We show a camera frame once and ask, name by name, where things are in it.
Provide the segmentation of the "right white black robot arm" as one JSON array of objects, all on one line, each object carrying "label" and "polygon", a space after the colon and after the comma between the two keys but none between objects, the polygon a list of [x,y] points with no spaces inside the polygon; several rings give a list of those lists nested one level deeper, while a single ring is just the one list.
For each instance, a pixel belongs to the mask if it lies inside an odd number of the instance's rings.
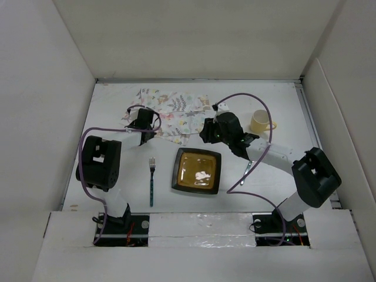
[{"label": "right white black robot arm", "polygon": [[317,147],[299,152],[246,133],[234,113],[224,112],[204,120],[200,137],[204,143],[224,143],[231,152],[254,163],[265,163],[293,176],[296,192],[271,217],[273,227],[286,231],[293,220],[310,208],[319,208],[342,184],[326,154]]}]

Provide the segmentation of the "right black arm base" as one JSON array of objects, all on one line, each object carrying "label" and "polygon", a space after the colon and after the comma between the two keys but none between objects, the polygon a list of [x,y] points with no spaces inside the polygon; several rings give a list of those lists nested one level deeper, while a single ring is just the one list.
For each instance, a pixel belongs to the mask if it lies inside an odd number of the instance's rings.
[{"label": "right black arm base", "polygon": [[273,212],[252,213],[249,230],[255,234],[256,246],[310,246],[306,221],[299,214],[292,221],[283,221]]}]

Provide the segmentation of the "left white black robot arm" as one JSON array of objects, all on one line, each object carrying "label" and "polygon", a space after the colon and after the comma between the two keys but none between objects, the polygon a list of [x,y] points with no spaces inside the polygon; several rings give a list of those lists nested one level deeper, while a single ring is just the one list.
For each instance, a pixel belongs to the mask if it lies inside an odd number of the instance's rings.
[{"label": "left white black robot arm", "polygon": [[131,219],[125,214],[127,201],[115,188],[120,175],[122,150],[130,150],[153,139],[162,125],[160,115],[145,106],[137,109],[136,119],[121,129],[90,127],[79,141],[76,179],[92,200],[103,204],[110,225],[118,233],[129,230]]}]

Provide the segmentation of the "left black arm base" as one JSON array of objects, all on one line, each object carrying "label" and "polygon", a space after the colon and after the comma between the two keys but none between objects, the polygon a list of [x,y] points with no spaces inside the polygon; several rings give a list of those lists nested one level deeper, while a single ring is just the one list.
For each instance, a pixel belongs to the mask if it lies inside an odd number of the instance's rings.
[{"label": "left black arm base", "polygon": [[128,205],[122,217],[92,217],[96,223],[94,245],[97,247],[147,247],[149,244],[150,214],[132,213]]}]

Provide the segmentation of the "floral patterned cloth napkin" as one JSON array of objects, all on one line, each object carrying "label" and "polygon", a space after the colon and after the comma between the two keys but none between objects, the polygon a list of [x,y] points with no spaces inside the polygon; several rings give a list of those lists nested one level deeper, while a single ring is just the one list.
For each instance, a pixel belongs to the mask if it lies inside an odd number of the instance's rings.
[{"label": "floral patterned cloth napkin", "polygon": [[147,106],[160,114],[162,126],[156,136],[187,145],[189,137],[201,132],[205,118],[213,113],[207,95],[141,89],[131,105]]}]

